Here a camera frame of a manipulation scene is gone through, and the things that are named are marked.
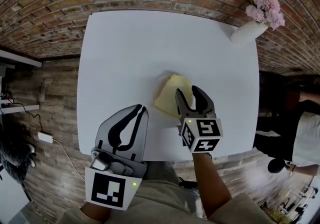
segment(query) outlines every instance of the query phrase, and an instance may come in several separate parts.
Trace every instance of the human hand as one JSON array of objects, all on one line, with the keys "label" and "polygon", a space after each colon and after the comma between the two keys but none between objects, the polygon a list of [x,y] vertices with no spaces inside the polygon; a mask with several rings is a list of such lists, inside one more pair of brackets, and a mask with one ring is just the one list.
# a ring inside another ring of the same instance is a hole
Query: human hand
[{"label": "human hand", "polygon": [[292,164],[292,163],[286,163],[284,167],[286,168],[287,171],[293,172],[295,167],[296,167],[296,165]]}]

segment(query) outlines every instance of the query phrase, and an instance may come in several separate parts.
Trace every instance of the pink flower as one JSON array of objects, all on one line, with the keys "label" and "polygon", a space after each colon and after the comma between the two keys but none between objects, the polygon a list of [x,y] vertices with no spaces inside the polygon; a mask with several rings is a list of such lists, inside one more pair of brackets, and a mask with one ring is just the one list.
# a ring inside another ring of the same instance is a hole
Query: pink flower
[{"label": "pink flower", "polygon": [[270,27],[275,30],[279,26],[285,25],[284,14],[278,10],[270,9],[265,13],[267,21],[270,23]]},{"label": "pink flower", "polygon": [[264,9],[265,8],[265,0],[253,0],[254,4],[258,9]]},{"label": "pink flower", "polygon": [[275,10],[280,12],[280,4],[278,0],[264,0],[263,4],[264,4],[265,11]]},{"label": "pink flower", "polygon": [[247,6],[245,13],[252,17],[256,22],[264,23],[265,22],[265,13],[261,9],[257,9],[253,5]]}]

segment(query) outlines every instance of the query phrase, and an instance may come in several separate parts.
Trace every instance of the white box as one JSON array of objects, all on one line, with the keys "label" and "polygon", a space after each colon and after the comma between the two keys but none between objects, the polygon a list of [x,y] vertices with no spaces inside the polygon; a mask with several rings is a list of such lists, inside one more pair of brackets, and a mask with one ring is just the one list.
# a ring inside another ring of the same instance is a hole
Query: white box
[{"label": "white box", "polygon": [[191,153],[212,152],[223,137],[219,118],[185,118],[181,136]]}]

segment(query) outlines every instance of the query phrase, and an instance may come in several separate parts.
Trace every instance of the beige shirt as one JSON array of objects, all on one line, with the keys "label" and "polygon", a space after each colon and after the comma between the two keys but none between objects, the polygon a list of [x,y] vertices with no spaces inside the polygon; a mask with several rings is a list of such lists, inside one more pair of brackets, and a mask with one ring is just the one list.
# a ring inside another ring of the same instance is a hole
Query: beige shirt
[{"label": "beige shirt", "polygon": [[[205,224],[197,217],[197,197],[192,190],[167,181],[145,180],[126,211],[112,210],[107,224]],[[245,194],[219,208],[209,220],[216,224],[273,224]],[[80,209],[63,214],[57,224],[98,224]]]}]

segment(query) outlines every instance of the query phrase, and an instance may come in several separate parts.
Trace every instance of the white cable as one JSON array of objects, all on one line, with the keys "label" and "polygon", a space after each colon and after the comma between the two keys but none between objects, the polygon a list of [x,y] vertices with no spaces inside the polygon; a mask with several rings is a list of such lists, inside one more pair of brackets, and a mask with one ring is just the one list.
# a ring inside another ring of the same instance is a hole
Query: white cable
[{"label": "white cable", "polygon": [[70,156],[67,154],[67,152],[66,152],[66,150],[65,150],[65,148],[64,148],[64,145],[62,145],[62,143],[61,143],[60,141],[57,141],[57,140],[55,140],[54,138],[53,138],[53,141],[54,141],[54,142],[58,142],[58,143],[61,145],[64,153],[65,153],[66,156],[69,158],[69,160],[70,160],[70,162],[71,162],[71,164],[72,164],[73,169],[79,174],[79,176],[81,177],[81,179],[83,179],[83,181],[85,182],[86,180],[81,176],[80,172],[77,171],[77,169],[76,169],[74,163],[72,162]]}]

